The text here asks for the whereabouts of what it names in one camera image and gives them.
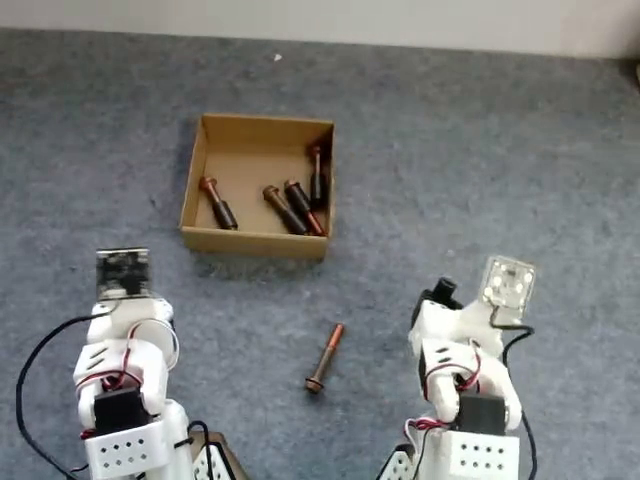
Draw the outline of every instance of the cardboard box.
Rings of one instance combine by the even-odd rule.
[[[323,258],[334,217],[332,122],[241,115],[203,115],[198,122],[180,230],[187,247],[206,252]],[[323,171],[329,185],[325,210],[316,213],[326,237],[293,235],[264,200],[262,190],[275,185],[284,197],[288,179],[309,193],[313,163],[310,146],[322,149]],[[202,176],[218,181],[218,192],[238,222],[238,230],[218,227]]]

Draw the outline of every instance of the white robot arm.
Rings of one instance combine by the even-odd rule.
[[[468,306],[453,299],[456,285],[444,278],[421,294],[409,343],[437,418],[407,420],[413,448],[396,449],[379,479],[517,479],[519,440],[504,433],[520,425],[522,405],[498,358],[503,330],[530,328],[521,322],[534,279],[531,265],[492,257]],[[411,429],[425,434],[416,440]]]
[[[187,415],[167,399],[179,343],[173,308],[149,291],[148,251],[99,251],[98,265],[100,316],[73,373],[92,480],[235,479],[217,445],[194,462]]]

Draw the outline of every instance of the gray carpet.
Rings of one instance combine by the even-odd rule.
[[[205,111],[335,120],[324,263],[182,246]],[[91,307],[95,249],[144,245],[183,347],[171,396],[253,479],[375,478],[426,409],[406,341],[418,293],[447,274],[470,301],[492,253],[539,267],[538,334],[513,352],[538,478],[640,478],[639,126],[636,87],[610,62],[0,31],[2,477],[54,477],[17,434],[18,371]],[[303,379],[338,320],[310,399]],[[71,382],[84,332],[56,340],[26,387],[30,426],[69,466],[84,463]]]

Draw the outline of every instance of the black cable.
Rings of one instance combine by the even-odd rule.
[[[511,376],[511,369],[509,368],[509,351],[511,348],[518,342],[529,338],[534,333],[536,333],[535,328],[530,325],[496,325],[495,320],[498,314],[498,308],[494,307],[491,312],[491,317],[489,318],[489,323],[493,328],[497,328],[498,330],[504,331],[521,331],[524,332],[517,337],[512,338],[502,350],[502,363],[507,368],[509,372],[509,376]],[[531,451],[531,470],[529,472],[529,480],[535,480],[536,475],[538,474],[538,448],[536,447],[536,440],[533,436],[533,430],[531,430],[531,424],[529,423],[529,419],[522,409],[522,423],[524,425],[525,432],[527,433],[527,438],[529,440],[529,449]]]
[[[208,473],[207,478],[212,479],[214,477],[213,477],[213,462],[211,460],[211,450],[209,450],[209,427],[202,420],[194,420],[187,427],[187,433],[191,432],[191,430],[193,430],[193,427],[202,428],[202,431],[204,433],[204,448],[205,448],[205,453],[207,454],[207,473]]]
[[[69,328],[69,327],[71,327],[71,326],[73,326],[73,325],[75,325],[77,323],[88,322],[90,320],[93,320],[94,318],[104,317],[106,315],[110,315],[116,308],[118,308],[118,306],[120,306],[120,303],[116,304],[116,306],[113,307],[113,309],[111,309],[111,310],[109,310],[107,312],[98,313],[98,314],[95,314],[95,315],[88,315],[88,316],[83,316],[83,317],[72,318],[71,320],[67,320],[66,322],[58,325],[51,332],[49,332],[49,334],[47,336],[45,336],[40,341],[40,343],[38,343],[38,345],[36,345],[36,347],[33,349],[31,354],[27,358],[27,361],[24,363],[24,365],[22,367],[22,370],[20,370],[20,375],[18,375],[18,381],[16,382],[16,421],[18,422],[18,429],[20,430],[20,434],[22,435],[22,438],[24,438],[24,440],[27,442],[27,444],[43,460],[45,460],[49,465],[54,467],[58,472],[63,474],[67,480],[80,480],[80,478],[77,477],[76,475],[74,475],[67,468],[65,468],[60,463],[60,461],[57,460],[53,455],[47,453],[47,451],[44,449],[44,447],[42,447],[31,436],[31,434],[29,433],[29,430],[27,429],[27,426],[26,426],[25,421],[24,421],[24,412],[23,412],[23,405],[22,405],[22,403],[23,403],[22,402],[22,389],[24,387],[24,382],[25,382],[25,379],[27,378],[27,373],[29,372],[29,369],[33,365],[33,362],[35,361],[36,357],[40,354],[40,352],[47,345],[47,343],[49,343],[60,332],[62,332],[63,330],[65,330],[65,329],[67,329],[67,328]]]
[[[424,451],[427,445],[427,435],[429,434],[429,428],[424,432],[424,437],[422,437],[422,450],[420,451],[420,457],[418,457],[418,462],[416,463],[416,469],[413,471],[412,480],[416,480],[418,478],[418,472],[420,471],[420,464],[422,463],[422,459],[424,458]]]
[[[191,445],[193,444],[193,442],[194,442],[193,438],[191,437],[185,438],[184,440],[180,440],[178,443],[174,443],[173,448],[180,448],[180,447],[184,447],[185,445]]]
[[[86,470],[87,468],[89,468],[89,464],[85,463],[82,467],[76,467],[76,468],[72,468],[71,470],[69,470],[72,473],[75,472],[82,472],[83,470]]]

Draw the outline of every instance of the bolt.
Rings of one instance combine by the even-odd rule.
[[[325,235],[324,229],[320,222],[316,218],[316,216],[311,211],[311,204],[309,202],[309,197],[304,193],[304,190],[300,186],[300,183],[295,180],[287,180],[284,183],[284,193],[287,196],[287,200],[293,207],[293,209],[300,215],[302,215],[306,220],[307,224],[311,228],[311,231],[320,237]]]
[[[322,380],[329,369],[329,364],[335,354],[336,348],[338,348],[338,343],[340,343],[340,337],[342,337],[343,332],[344,325],[338,323],[329,337],[329,341],[327,342],[324,352],[322,352],[316,371],[313,372],[313,375],[307,377],[304,382],[305,388],[310,392],[319,393],[320,390],[324,388]]]
[[[273,185],[269,185],[262,190],[264,199],[273,207],[280,216],[287,230],[295,235],[307,235],[309,230],[298,215],[287,205],[287,202],[278,194],[279,190]]]
[[[322,173],[321,168],[321,150],[320,147],[315,146],[311,148],[311,157],[313,159],[313,173],[310,179],[310,196],[311,196],[311,208],[318,210],[327,204],[328,188],[327,177]]]
[[[209,196],[209,200],[211,200],[211,203],[220,203],[222,201],[222,199],[220,198],[220,194],[216,189],[217,184],[218,181],[212,177],[202,177],[200,179],[200,190],[207,193],[207,195]]]
[[[218,225],[225,230],[237,230],[238,222],[236,222],[227,202],[220,198],[220,194],[216,189],[217,183],[215,178],[202,177],[200,178],[200,190],[204,191],[209,197],[213,215],[216,217]]]

